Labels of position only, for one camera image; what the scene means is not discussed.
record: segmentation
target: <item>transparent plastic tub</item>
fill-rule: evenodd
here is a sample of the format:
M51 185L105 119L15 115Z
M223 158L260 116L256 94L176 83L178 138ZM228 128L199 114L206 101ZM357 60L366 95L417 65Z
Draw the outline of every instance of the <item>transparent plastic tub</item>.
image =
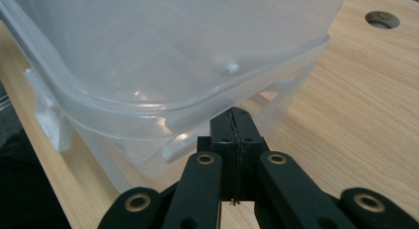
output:
M33 65L45 135L65 150L74 127L124 191L232 106L274 132L342 1L0 0L0 12Z

